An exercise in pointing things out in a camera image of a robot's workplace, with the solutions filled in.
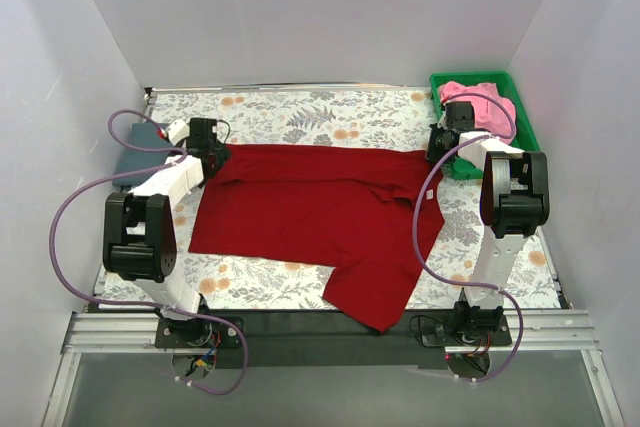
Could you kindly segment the red t-shirt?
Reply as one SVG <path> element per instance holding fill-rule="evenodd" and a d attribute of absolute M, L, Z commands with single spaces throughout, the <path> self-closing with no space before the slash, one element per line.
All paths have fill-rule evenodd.
<path fill-rule="evenodd" d="M 189 250 L 329 266 L 326 301 L 384 332 L 444 226 L 422 151 L 233 145 L 207 182 Z"/>

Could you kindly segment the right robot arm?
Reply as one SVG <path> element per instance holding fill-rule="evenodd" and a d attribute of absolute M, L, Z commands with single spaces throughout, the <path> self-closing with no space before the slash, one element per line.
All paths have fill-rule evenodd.
<path fill-rule="evenodd" d="M 488 346 L 493 333 L 508 333 L 505 287 L 517 254 L 550 214 L 547 157 L 513 147 L 515 121 L 497 100 L 479 94 L 501 112 L 507 127 L 497 133 L 476 125 L 473 104 L 464 94 L 442 102 L 443 118 L 431 126 L 426 158 L 441 167 L 459 157 L 482 171 L 480 218 L 484 234 L 469 281 L 462 282 L 454 307 L 428 320 L 421 340 L 428 346 Z"/>

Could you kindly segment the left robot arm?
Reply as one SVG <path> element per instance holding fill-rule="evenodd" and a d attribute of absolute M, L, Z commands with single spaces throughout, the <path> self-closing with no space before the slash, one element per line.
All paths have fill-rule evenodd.
<path fill-rule="evenodd" d="M 202 188 L 229 159 L 218 139 L 219 121 L 194 117 L 159 130 L 174 151 L 166 168 L 126 193 L 105 203 L 103 266 L 140 288 L 156 305 L 168 334 L 188 346 L 200 347 L 212 337 L 213 323 L 203 296 L 178 272 L 173 210 L 192 190 Z"/>

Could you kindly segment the pink t-shirt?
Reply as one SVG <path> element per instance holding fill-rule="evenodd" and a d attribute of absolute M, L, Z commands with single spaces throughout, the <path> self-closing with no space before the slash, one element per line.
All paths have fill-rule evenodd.
<path fill-rule="evenodd" d="M 506 135 L 510 144 L 515 135 L 507 120 L 506 114 L 490 99 L 500 103 L 508 112 L 512 122 L 516 121 L 516 109 L 511 100 L 502 97 L 495 83 L 483 82 L 472 86 L 465 86 L 455 81 L 449 81 L 438 88 L 440 101 L 450 100 L 456 96 L 455 102 L 470 102 L 474 109 L 475 130 L 489 131 L 494 135 Z"/>

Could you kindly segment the folded blue-grey t-shirt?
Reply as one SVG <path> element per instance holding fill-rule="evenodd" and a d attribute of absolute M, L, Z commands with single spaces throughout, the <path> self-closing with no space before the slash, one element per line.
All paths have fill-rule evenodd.
<path fill-rule="evenodd" d="M 163 149 L 168 143 L 158 135 L 158 129 L 149 122 L 134 123 L 131 126 L 127 142 L 131 145 L 147 149 Z M 171 152 L 140 152 L 137 150 L 126 148 L 120 156 L 116 165 L 116 174 L 143 170 L 165 163 L 169 156 L 180 157 L 177 151 Z M 143 173 L 131 175 L 126 178 L 116 179 L 112 181 L 115 188 L 133 188 L 146 182 L 152 173 Z"/>

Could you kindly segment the floral patterned table mat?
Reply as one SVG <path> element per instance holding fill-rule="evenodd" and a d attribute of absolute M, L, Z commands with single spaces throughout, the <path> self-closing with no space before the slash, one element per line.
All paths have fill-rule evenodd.
<path fill-rule="evenodd" d="M 230 126 L 232 144 L 300 144 L 420 150 L 435 122 L 431 94 L 416 90 L 311 90 L 154 95 L 147 113 L 169 124 L 192 117 L 218 118 Z M 444 177 L 438 200 L 445 223 L 428 258 L 436 273 L 469 278 L 481 243 L 481 183 Z M 191 254 L 188 245 L 200 190 L 174 210 L 177 267 L 215 309 L 328 308 L 322 298 L 331 268 L 234 256 Z"/>

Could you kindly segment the green plastic bin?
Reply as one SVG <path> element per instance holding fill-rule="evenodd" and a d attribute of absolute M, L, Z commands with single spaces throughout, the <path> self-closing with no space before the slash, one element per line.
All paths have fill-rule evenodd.
<path fill-rule="evenodd" d="M 429 78 L 432 98 L 436 118 L 439 121 L 444 111 L 441 108 L 441 102 L 438 98 L 439 90 L 444 84 L 450 81 L 457 82 L 464 86 L 476 86 L 481 83 L 495 84 L 497 92 L 501 97 L 509 99 L 515 107 L 516 118 L 515 125 L 517 129 L 516 136 L 511 145 L 524 150 L 539 150 L 533 128 L 529 122 L 524 106 L 519 97 L 515 83 L 511 76 L 505 71 L 480 71 L 480 72 L 462 72 L 462 73 L 435 73 Z M 476 180 L 482 178 L 482 171 L 475 168 L 472 163 L 456 157 L 449 162 L 449 171 L 453 179 L 456 180 Z"/>

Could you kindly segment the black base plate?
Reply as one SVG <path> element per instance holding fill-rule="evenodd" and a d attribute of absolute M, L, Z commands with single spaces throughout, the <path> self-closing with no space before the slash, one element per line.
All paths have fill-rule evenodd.
<path fill-rule="evenodd" d="M 384 332 L 335 310 L 226 310 L 218 321 L 158 322 L 155 346 L 191 354 L 215 347 L 217 365 L 252 367 L 418 365 L 443 369 L 447 348 L 478 356 L 508 347 L 517 332 L 502 311 L 407 310 Z"/>

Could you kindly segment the aluminium frame rail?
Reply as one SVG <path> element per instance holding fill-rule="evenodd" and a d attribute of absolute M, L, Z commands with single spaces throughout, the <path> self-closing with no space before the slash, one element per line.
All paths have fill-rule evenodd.
<path fill-rule="evenodd" d="M 602 359 L 600 341 L 587 311 L 526 309 L 522 313 L 508 310 L 504 314 L 509 328 L 515 330 L 517 336 L 510 346 L 490 348 L 490 352 L 580 352 L 605 425 L 623 425 L 624 420 Z M 154 313 L 143 310 L 73 314 L 63 342 L 62 361 L 44 423 L 61 423 L 82 354 L 194 355 L 184 350 L 156 348 L 159 320 Z M 461 348 L 447 348 L 445 354 L 459 354 L 462 351 Z"/>

